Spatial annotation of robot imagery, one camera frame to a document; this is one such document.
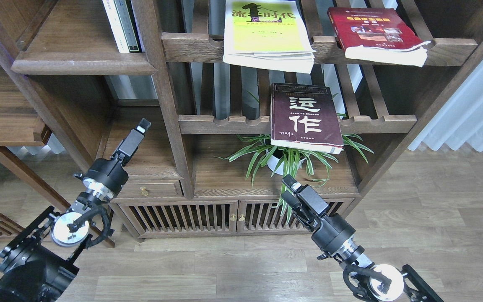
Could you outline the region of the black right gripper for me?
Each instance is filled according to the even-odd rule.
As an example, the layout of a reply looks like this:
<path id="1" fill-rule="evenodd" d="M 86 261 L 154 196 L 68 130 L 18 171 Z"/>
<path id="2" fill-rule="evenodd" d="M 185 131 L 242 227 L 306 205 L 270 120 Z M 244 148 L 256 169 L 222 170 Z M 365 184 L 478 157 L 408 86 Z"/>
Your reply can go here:
<path id="1" fill-rule="evenodd" d="M 311 233 L 311 239 L 324 252 L 324 256 L 351 256 L 355 252 L 353 235 L 355 228 L 340 214 L 327 215 L 328 205 L 309 185 L 301 185 L 293 176 L 286 174 L 282 183 L 291 191 L 281 198 L 288 204 L 289 212 Z"/>

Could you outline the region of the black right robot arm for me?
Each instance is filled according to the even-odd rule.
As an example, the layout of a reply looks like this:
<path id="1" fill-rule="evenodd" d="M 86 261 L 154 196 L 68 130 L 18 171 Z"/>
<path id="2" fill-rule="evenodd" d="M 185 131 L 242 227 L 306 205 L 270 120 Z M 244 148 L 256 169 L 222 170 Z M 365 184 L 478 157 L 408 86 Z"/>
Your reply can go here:
<path id="1" fill-rule="evenodd" d="M 340 214 L 328 215 L 328 204 L 312 187 L 301 185 L 289 174 L 282 182 L 288 191 L 281 196 L 322 251 L 318 260 L 337 260 L 354 297 L 366 302 L 391 302 L 406 294 L 412 302 L 441 301 L 411 266 L 398 270 L 388 264 L 374 264 L 364 248 L 354 242 L 355 229 Z"/>

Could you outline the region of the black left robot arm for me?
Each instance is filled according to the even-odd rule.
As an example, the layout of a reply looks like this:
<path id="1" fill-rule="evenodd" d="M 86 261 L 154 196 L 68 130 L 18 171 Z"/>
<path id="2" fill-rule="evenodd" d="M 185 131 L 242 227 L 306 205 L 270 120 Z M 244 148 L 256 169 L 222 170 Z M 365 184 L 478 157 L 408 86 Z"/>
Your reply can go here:
<path id="1" fill-rule="evenodd" d="M 113 235 L 105 204 L 127 183 L 124 167 L 150 125 L 142 119 L 108 160 L 75 175 L 86 189 L 65 212 L 48 207 L 0 251 L 0 302 L 55 302 L 69 287 L 81 252 Z"/>

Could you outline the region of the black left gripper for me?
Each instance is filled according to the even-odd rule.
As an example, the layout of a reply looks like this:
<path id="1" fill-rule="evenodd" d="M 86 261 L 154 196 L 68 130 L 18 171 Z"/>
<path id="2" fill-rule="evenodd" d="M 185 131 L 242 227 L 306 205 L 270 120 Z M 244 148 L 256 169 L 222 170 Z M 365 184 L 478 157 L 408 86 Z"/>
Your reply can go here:
<path id="1" fill-rule="evenodd" d="M 136 153 L 143 135 L 149 130 L 151 122 L 142 118 L 126 139 L 122 140 L 109 160 L 99 158 L 94 161 L 83 175 L 86 188 L 101 192 L 108 198 L 115 198 L 128 181 L 128 174 L 123 169 Z"/>

